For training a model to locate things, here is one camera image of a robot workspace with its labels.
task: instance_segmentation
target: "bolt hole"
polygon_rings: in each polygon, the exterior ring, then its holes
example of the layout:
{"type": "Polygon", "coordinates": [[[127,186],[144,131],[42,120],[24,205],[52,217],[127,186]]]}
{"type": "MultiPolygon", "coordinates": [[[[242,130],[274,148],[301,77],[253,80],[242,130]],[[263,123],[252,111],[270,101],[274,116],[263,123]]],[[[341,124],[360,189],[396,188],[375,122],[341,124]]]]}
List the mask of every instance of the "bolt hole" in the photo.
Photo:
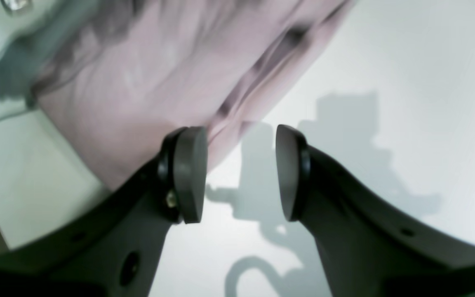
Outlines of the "bolt hole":
{"type": "Polygon", "coordinates": [[[82,241],[85,237],[87,237],[85,232],[76,233],[73,235],[73,237],[71,237],[71,241],[77,243],[78,241],[82,241]]]}
{"type": "Polygon", "coordinates": [[[131,252],[124,260],[122,271],[120,272],[120,285],[127,286],[132,282],[139,271],[140,257],[136,252],[131,252]]]}
{"type": "Polygon", "coordinates": [[[402,235],[408,236],[408,237],[414,237],[415,236],[415,232],[411,231],[410,229],[407,229],[407,228],[402,228],[401,233],[402,233],[402,235]]]}

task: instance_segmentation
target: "pink fabric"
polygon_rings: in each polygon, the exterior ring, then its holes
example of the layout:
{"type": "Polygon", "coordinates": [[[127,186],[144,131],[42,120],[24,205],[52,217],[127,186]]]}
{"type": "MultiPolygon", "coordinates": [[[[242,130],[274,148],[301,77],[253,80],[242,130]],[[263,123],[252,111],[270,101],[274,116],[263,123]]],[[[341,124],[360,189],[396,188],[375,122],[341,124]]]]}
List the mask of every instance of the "pink fabric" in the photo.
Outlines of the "pink fabric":
{"type": "Polygon", "coordinates": [[[59,55],[45,67],[36,95],[111,190],[182,126],[208,128],[211,169],[322,53],[351,6],[350,0],[148,2],[115,42],[101,43],[96,28],[83,28],[63,50],[71,59],[59,55]]]}

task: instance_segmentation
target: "black plastic bracket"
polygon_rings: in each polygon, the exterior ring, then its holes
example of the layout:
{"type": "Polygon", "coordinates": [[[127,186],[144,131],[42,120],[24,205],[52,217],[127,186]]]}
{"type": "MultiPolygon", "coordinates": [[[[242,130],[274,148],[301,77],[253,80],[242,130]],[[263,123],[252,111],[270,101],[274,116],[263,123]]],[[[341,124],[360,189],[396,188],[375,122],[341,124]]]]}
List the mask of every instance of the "black plastic bracket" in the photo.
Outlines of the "black plastic bracket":
{"type": "Polygon", "coordinates": [[[475,297],[475,246],[396,209],[294,128],[278,126],[276,157],[285,216],[315,237],[334,297],[475,297]]]}
{"type": "Polygon", "coordinates": [[[66,227],[0,255],[0,297],[145,297],[168,229],[200,222],[206,130],[170,133],[156,158],[66,227]]]}

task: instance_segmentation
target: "round hole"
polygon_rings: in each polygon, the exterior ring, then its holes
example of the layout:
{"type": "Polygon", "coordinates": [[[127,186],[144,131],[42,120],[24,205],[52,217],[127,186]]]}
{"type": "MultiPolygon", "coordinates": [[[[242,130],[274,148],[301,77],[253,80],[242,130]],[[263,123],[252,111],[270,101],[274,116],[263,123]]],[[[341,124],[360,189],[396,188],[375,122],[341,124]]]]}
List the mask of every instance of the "round hole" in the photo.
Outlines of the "round hole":
{"type": "Polygon", "coordinates": [[[408,236],[408,237],[414,237],[415,236],[414,231],[411,231],[410,229],[407,229],[407,228],[402,228],[401,233],[402,233],[402,235],[408,236]]]}
{"type": "Polygon", "coordinates": [[[120,285],[127,286],[132,282],[139,270],[140,257],[136,252],[131,252],[124,260],[122,271],[120,273],[120,285]]]}
{"type": "Polygon", "coordinates": [[[87,234],[85,232],[76,233],[73,235],[73,237],[71,237],[71,241],[77,243],[78,241],[83,240],[86,236],[87,234]]]}

